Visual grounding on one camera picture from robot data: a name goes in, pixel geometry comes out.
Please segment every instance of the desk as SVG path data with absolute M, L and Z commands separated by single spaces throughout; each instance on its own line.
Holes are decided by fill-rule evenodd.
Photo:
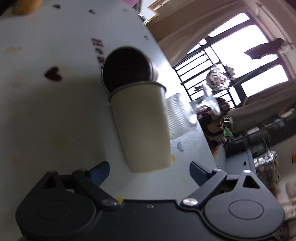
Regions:
M 130 173 L 101 83 L 102 59 L 114 48 L 135 46 L 158 66 L 167 97 L 185 91 L 125 3 L 44 0 L 32 15 L 5 14 L 0 30 L 0 240 L 20 237 L 15 209 L 48 170 L 70 174 L 106 160 L 110 175 L 101 188 L 112 196 L 181 201 L 197 188 L 189 176 L 191 161 L 215 168 L 198 126 L 172 141 L 171 168 Z M 44 76 L 54 66 L 61 81 Z

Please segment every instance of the window bar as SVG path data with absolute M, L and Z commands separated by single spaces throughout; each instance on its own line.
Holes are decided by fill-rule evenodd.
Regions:
M 198 92 L 200 92 L 200 91 L 201 91 L 201 89 L 200 89 L 199 91 L 194 92 L 194 93 L 191 94 L 190 96 L 192 96 L 192 95 L 194 95 L 194 94 L 196 94 L 196 93 L 198 93 Z
M 235 102 L 234 102 L 234 100 L 233 100 L 233 98 L 232 98 L 231 93 L 229 92 L 229 90 L 227 90 L 227 92 L 228 92 L 228 94 L 229 94 L 229 96 L 230 96 L 230 99 L 231 99 L 231 101 L 232 101 L 234 107 L 236 107 L 236 104 L 235 104 Z
M 183 81 L 183 82 L 181 83 L 181 85 L 184 85 L 184 84 L 186 84 L 186 83 L 187 83 L 187 82 L 189 82 L 190 80 L 192 80 L 192 79 L 194 79 L 195 77 L 197 77 L 197 76 L 201 75 L 202 73 L 204 73 L 204 72 L 206 72 L 206 71 L 210 70 L 211 68 L 212 68 L 212 66 L 210 66 L 210 67 L 208 67 L 208 68 L 204 69 L 203 71 L 201 71 L 201 72 L 197 73 L 196 75 L 194 75 L 194 76 L 190 77 L 189 79 L 187 79 L 187 80 Z
M 200 91 L 201 91 L 201 90 L 200 90 Z M 198 92 L 200 92 L 200 91 L 198 91 Z M 198 93 L 198 92 L 197 92 L 197 93 Z M 201 97 L 202 97 L 202 96 L 201 96 Z M 200 98 L 200 97 L 198 97 L 198 98 L 196 98 L 196 99 L 194 99 L 194 100 L 197 100 L 197 99 L 199 99 L 199 98 Z
M 207 59 L 206 61 L 203 61 L 202 63 L 198 64 L 197 66 L 194 66 L 192 69 L 190 69 L 190 70 L 186 71 L 185 73 L 181 74 L 180 77 L 181 77 L 182 75 L 184 75 L 184 74 L 187 74 L 189 71 L 195 69 L 196 67 L 200 66 L 201 64 L 203 64 L 203 63 L 205 63 L 205 62 L 207 62 L 207 61 L 208 61 L 208 59 Z
M 176 71 L 176 69 L 175 69 L 174 67 L 173 67 L 173 70 L 176 72 L 177 76 L 179 77 L 179 80 L 182 82 L 180 76 L 178 75 L 178 73 L 177 73 L 177 71 Z M 189 95 L 188 90 L 186 89 L 186 87 L 185 87 L 185 86 L 183 86 L 183 87 L 184 87 L 184 89 L 185 89 L 185 91 L 186 91 L 186 93 L 187 93 L 189 99 L 190 99 L 191 101 L 193 101 L 192 98 L 191 98 L 191 96 Z
M 190 54 L 187 54 L 183 59 L 181 59 L 179 62 L 177 62 L 176 64 L 174 64 L 173 67 L 177 67 L 179 66 L 180 64 L 184 63 L 186 60 L 194 57 L 194 55 L 198 54 L 198 53 L 201 53 L 203 51 L 203 47 L 199 47 L 198 49 L 194 50 L 193 52 L 191 52 Z
M 224 66 L 224 64 L 222 63 L 221 59 L 219 58 L 219 56 L 216 54 L 216 52 L 214 51 L 214 49 L 212 48 L 212 46 L 210 46 L 210 48 L 213 50 L 214 54 L 217 56 L 217 58 L 219 59 L 219 63 L 218 64 L 222 64 Z
M 220 34 L 218 34 L 218 35 L 216 35 L 214 37 L 207 36 L 205 38 L 205 40 L 207 41 L 207 44 L 209 46 L 211 46 L 211 45 L 219 42 L 221 39 L 224 39 L 225 37 L 237 32 L 237 31 L 239 31 L 239 30 L 241 30 L 241 29 L 243 29 L 245 27 L 251 26 L 253 24 L 257 24 L 254 21 L 254 19 L 252 19 L 252 16 L 250 16 L 249 14 L 247 14 L 247 15 L 250 18 L 249 20 L 247 20 L 247 21 L 245 21 L 243 23 L 240 23 L 240 24 L 238 24 L 238 25 L 236 25 L 236 26 L 234 26 L 232 28 L 229 28 L 229 29 L 225 30 L 224 32 L 222 32 L 222 33 L 220 33 Z
M 212 63 L 212 66 L 213 66 L 213 61 L 211 60 L 211 58 L 210 58 L 210 56 L 207 54 L 207 52 L 205 51 L 205 54 L 207 55 L 207 57 L 209 58 L 209 60 L 211 61 L 211 63 Z
M 190 88 L 188 88 L 188 90 L 190 90 L 191 88 L 193 88 L 193 87 L 195 87 L 195 86 L 197 86 L 197 85 L 199 85 L 201 82 L 203 82 L 203 81 L 205 81 L 205 79 L 204 80 L 202 80 L 202 81 L 200 81 L 200 82 L 198 82 L 197 84 L 195 84 L 194 86 L 191 86 Z
M 198 58 L 204 56 L 205 54 L 202 54 L 201 56 L 198 56 L 197 58 L 195 58 L 194 60 L 197 60 Z M 190 61 L 189 63 L 185 64 L 184 66 L 182 66 L 181 68 L 179 68 L 177 71 L 179 71 L 180 69 L 184 68 L 185 66 L 187 66 L 188 64 L 192 63 L 194 60 Z

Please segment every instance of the paper cup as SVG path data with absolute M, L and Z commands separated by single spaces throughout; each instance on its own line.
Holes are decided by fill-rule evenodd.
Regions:
M 127 164 L 132 172 L 170 167 L 166 88 L 155 82 L 122 86 L 109 96 Z

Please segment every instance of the beige curtain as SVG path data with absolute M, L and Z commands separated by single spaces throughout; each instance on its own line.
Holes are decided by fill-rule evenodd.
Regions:
M 296 102 L 296 83 L 287 81 L 248 98 L 245 106 L 231 110 L 233 133 L 248 130 Z
M 165 18 L 160 14 L 147 27 L 174 65 L 211 31 L 244 12 L 245 7 L 240 0 L 195 0 Z

